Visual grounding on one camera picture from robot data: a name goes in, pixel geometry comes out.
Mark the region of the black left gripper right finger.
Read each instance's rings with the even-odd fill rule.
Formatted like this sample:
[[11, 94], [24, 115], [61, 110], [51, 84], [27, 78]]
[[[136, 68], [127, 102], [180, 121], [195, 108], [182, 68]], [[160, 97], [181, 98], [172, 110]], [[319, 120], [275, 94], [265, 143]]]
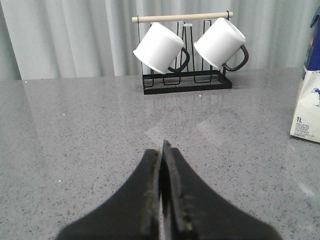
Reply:
[[161, 195], [168, 240], [280, 239], [271, 225], [211, 189], [167, 140], [162, 146]]

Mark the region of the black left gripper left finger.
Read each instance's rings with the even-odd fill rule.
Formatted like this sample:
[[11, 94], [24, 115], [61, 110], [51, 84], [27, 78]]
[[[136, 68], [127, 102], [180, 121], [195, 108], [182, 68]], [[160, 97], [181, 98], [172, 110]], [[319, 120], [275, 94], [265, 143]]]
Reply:
[[160, 168], [160, 153], [147, 149], [131, 176], [107, 201], [64, 227], [56, 239], [159, 239]]

